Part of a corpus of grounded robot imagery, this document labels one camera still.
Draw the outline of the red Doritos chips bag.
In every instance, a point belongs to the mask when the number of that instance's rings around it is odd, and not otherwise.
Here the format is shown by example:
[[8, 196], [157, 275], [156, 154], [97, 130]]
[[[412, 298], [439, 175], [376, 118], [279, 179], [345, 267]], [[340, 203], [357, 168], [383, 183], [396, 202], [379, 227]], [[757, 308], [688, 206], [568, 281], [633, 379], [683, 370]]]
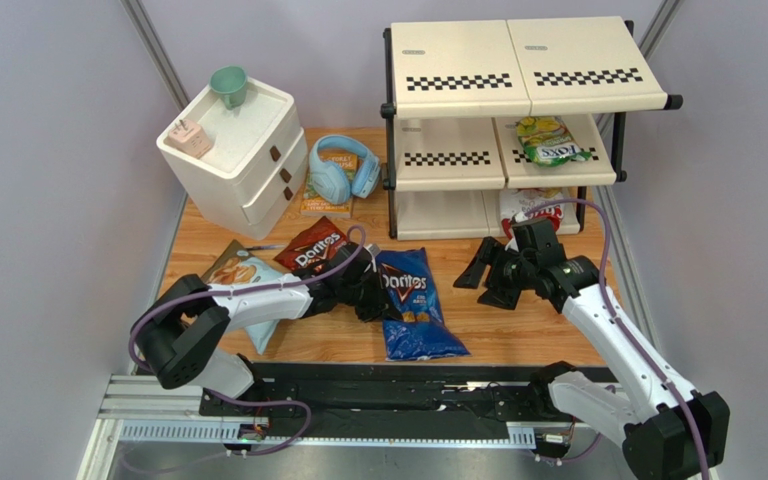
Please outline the red Doritos chips bag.
[[346, 234], [330, 219], [321, 217], [297, 234], [273, 260], [290, 271], [301, 270], [330, 260], [347, 243]]

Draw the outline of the white red Chuba chips bag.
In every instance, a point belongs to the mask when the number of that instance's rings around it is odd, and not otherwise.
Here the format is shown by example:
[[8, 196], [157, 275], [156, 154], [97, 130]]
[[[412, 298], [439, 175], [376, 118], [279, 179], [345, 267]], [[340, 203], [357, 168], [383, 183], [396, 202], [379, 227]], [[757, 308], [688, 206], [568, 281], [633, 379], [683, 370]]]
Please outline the white red Chuba chips bag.
[[558, 232], [564, 211], [561, 204], [549, 205], [548, 202], [564, 198], [560, 188], [505, 189], [499, 193], [499, 212], [503, 233], [512, 238], [512, 225], [534, 217], [550, 220], [554, 231]]

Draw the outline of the blue Doritos chips bag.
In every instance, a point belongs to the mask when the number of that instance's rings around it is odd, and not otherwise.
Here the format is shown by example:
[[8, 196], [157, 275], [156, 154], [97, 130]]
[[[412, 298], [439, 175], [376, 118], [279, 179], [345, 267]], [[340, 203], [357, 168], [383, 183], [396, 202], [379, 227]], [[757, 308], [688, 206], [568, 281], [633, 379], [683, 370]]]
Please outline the blue Doritos chips bag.
[[425, 249], [383, 250], [376, 263], [396, 309], [382, 320], [387, 360], [424, 361], [470, 354], [445, 325]]

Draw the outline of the green Foxs snack bag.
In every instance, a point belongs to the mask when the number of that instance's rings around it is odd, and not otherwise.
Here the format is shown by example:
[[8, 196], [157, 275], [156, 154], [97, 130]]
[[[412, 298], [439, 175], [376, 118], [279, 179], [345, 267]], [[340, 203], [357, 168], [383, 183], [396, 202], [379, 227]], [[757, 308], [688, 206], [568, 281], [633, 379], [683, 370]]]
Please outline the green Foxs snack bag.
[[593, 159], [593, 154], [576, 141], [559, 116], [524, 117], [516, 124], [516, 135], [529, 162], [539, 167], [554, 168]]

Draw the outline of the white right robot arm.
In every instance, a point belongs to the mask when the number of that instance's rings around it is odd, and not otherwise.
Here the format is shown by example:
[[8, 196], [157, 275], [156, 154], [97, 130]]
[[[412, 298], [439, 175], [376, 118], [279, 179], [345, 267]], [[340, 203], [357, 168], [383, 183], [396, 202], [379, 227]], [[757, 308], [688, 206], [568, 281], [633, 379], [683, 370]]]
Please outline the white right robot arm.
[[507, 244], [493, 237], [455, 287], [485, 290], [481, 304], [512, 310], [524, 291], [549, 301], [589, 340], [621, 385], [613, 393], [570, 363], [533, 373], [529, 407], [538, 415], [570, 415], [616, 444], [638, 479], [704, 476], [725, 457], [730, 409], [717, 392], [702, 393], [656, 351], [623, 311], [598, 267], [568, 257], [552, 222], [512, 227]]

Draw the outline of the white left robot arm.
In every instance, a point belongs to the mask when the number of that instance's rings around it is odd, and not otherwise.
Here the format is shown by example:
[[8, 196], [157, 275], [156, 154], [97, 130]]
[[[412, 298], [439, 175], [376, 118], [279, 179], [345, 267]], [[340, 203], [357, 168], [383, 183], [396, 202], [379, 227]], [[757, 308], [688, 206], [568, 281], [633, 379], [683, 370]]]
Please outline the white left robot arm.
[[226, 333], [338, 305], [364, 322], [399, 313], [370, 248], [350, 242], [318, 267], [253, 284], [206, 284], [187, 275], [134, 323], [129, 350], [166, 390], [195, 385], [239, 399], [255, 377], [244, 359], [219, 348]]

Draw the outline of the cream three-tier shelf rack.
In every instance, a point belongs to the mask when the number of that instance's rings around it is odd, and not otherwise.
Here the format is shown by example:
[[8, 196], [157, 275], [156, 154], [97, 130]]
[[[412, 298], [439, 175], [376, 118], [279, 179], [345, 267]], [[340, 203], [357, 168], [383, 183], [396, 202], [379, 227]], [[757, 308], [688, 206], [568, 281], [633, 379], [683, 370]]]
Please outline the cream three-tier shelf rack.
[[[625, 180], [626, 116], [677, 110], [615, 16], [395, 23], [384, 33], [384, 187], [397, 240], [499, 236], [499, 193], [560, 188], [560, 232], [585, 224], [592, 187]], [[539, 167], [517, 135], [524, 117], [559, 116], [593, 154]]]

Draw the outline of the orange green book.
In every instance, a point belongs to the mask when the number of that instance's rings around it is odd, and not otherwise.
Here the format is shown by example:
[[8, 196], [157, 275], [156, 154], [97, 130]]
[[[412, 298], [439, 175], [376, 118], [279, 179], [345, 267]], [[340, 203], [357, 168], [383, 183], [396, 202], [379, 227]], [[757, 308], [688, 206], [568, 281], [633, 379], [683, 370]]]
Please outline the orange green book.
[[359, 159], [356, 154], [341, 150], [326, 150], [319, 154], [323, 162], [334, 162], [339, 165], [346, 177], [345, 190], [349, 193], [348, 199], [340, 204], [333, 204], [321, 197], [315, 189], [314, 174], [308, 172], [303, 197], [299, 207], [299, 213], [303, 216], [333, 218], [350, 218], [353, 213], [354, 197], [351, 194], [351, 186]]

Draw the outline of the purple pen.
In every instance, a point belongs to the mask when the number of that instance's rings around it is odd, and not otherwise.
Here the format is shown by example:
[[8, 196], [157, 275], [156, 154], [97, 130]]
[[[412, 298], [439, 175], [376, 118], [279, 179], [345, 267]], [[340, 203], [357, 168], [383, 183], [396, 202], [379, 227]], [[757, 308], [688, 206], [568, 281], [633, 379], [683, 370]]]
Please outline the purple pen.
[[257, 245], [257, 246], [244, 247], [244, 249], [247, 251], [282, 250], [284, 248], [286, 248], [286, 245], [283, 245], [283, 244]]

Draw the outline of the light blue headphones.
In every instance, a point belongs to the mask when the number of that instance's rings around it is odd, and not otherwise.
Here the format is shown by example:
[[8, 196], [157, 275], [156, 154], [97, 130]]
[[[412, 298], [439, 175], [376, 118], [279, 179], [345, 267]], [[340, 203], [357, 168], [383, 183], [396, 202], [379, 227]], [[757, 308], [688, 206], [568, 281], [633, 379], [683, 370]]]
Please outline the light blue headphones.
[[[354, 179], [336, 162], [322, 160], [320, 150], [342, 150], [352, 153], [361, 161]], [[367, 198], [381, 178], [381, 161], [365, 144], [344, 135], [326, 135], [319, 138], [309, 154], [309, 169], [316, 193], [333, 205], [347, 202], [351, 197]]]

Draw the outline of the brown snack bag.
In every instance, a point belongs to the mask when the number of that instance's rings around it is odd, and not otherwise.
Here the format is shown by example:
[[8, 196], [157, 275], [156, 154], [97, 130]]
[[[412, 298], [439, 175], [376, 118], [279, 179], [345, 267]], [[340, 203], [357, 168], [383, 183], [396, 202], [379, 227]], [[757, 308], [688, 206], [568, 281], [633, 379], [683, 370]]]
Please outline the brown snack bag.
[[233, 240], [214, 264], [201, 276], [207, 284], [246, 284], [255, 280], [258, 268], [250, 262], [252, 255]]

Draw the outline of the white three-drawer cabinet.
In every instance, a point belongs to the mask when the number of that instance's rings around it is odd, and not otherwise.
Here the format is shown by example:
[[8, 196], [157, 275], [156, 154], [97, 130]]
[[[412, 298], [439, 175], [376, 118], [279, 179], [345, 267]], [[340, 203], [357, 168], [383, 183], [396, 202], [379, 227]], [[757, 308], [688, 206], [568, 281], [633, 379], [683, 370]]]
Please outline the white three-drawer cabinet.
[[[212, 147], [197, 158], [172, 143], [172, 134], [199, 127]], [[261, 81], [247, 84], [233, 109], [205, 87], [165, 127], [156, 146], [202, 217], [262, 240], [303, 189], [308, 145], [293, 96]]]

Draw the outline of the pink power adapter cube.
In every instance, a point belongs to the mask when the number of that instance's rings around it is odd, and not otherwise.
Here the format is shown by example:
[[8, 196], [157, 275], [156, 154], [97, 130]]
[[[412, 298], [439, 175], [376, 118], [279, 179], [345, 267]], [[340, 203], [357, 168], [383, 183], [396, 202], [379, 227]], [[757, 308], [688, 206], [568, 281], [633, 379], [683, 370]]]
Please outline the pink power adapter cube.
[[188, 119], [177, 120], [164, 143], [196, 159], [202, 158], [214, 146], [203, 127]]

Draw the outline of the green plastic cup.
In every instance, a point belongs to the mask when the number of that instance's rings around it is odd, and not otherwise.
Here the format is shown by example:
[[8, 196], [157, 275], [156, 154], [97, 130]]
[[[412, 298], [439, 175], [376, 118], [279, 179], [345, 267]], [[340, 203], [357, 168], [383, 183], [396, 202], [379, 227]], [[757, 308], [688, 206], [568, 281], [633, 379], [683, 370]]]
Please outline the green plastic cup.
[[228, 110], [240, 107], [247, 97], [248, 76], [240, 66], [226, 66], [210, 77], [209, 86]]

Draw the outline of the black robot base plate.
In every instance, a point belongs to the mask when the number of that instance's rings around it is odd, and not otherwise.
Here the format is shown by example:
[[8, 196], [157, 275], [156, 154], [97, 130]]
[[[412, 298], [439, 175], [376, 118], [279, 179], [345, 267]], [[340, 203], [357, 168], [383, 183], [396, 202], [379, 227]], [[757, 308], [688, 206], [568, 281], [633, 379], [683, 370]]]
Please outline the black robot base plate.
[[203, 416], [260, 416], [272, 437], [312, 420], [304, 438], [502, 440], [511, 422], [567, 429], [570, 415], [551, 412], [528, 385], [535, 366], [439, 363], [255, 363], [251, 408], [203, 393]]

